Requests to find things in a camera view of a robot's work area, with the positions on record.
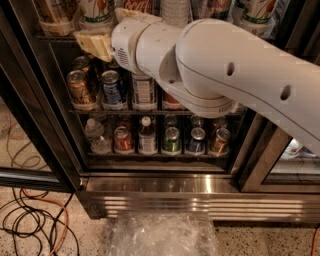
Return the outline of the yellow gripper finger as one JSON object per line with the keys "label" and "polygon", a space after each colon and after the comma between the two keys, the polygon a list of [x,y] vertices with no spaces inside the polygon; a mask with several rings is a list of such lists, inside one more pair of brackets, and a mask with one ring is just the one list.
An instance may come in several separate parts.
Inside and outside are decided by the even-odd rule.
{"label": "yellow gripper finger", "polygon": [[80,48],[105,62],[112,61],[111,34],[97,34],[81,30],[74,33]]}
{"label": "yellow gripper finger", "polygon": [[123,22],[126,18],[139,19],[144,17],[145,14],[137,10],[129,10],[117,7],[115,9],[115,16],[118,22]]}

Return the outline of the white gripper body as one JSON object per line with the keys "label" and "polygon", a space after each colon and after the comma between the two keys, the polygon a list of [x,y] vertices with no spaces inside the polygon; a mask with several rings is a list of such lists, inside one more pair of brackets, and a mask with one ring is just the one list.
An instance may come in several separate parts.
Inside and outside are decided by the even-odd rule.
{"label": "white gripper body", "polygon": [[136,62],[136,47],[142,33],[159,17],[150,14],[137,14],[124,18],[112,31],[111,45],[113,56],[124,69],[140,73]]}

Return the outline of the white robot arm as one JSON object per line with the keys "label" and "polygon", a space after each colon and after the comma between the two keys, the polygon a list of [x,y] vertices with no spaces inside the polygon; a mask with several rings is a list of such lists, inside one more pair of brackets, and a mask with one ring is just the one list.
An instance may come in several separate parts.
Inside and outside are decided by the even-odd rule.
{"label": "white robot arm", "polygon": [[320,154],[320,67],[231,23],[200,19],[184,28],[117,9],[114,29],[81,30],[82,50],[152,77],[184,107],[216,118],[242,104]]}

